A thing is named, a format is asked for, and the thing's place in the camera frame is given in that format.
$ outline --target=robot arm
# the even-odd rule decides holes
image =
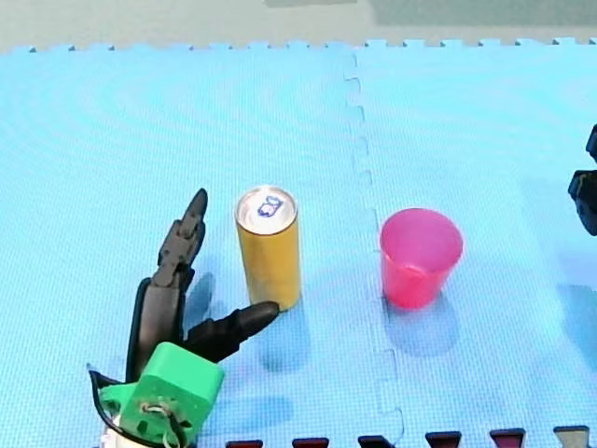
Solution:
[[[277,303],[236,310],[182,329],[191,268],[205,235],[207,193],[200,189],[174,221],[158,256],[158,269],[137,289],[124,383],[89,368],[95,409],[110,448],[189,446],[215,404],[224,372],[217,362],[266,328]]]
[[[597,124],[593,126],[587,152],[597,161]],[[597,171],[576,171],[568,187],[585,230],[597,236]]]

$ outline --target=yellow can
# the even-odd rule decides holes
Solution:
[[[299,222],[290,194],[273,186],[246,192],[235,212],[249,301],[284,311],[300,297]]]

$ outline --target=can top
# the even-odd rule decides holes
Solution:
[[[264,185],[247,191],[236,207],[236,222],[257,235],[287,229],[297,217],[297,205],[287,192]]]

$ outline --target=blue foam mat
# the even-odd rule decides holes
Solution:
[[[0,58],[2,443],[97,444],[85,364],[122,378],[138,281],[199,187],[186,325],[245,306],[232,209],[260,183],[298,200],[303,298],[223,363],[201,447],[444,430],[492,446],[523,427],[545,448],[554,426],[595,427],[596,248],[566,187],[590,168],[597,47],[560,43]],[[400,315],[377,231],[412,205],[451,216],[466,248],[439,300]]]

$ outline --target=pink cup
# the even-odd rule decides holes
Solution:
[[[441,290],[463,253],[456,226],[433,210],[410,208],[382,227],[382,285],[385,298],[400,308],[422,308]]]

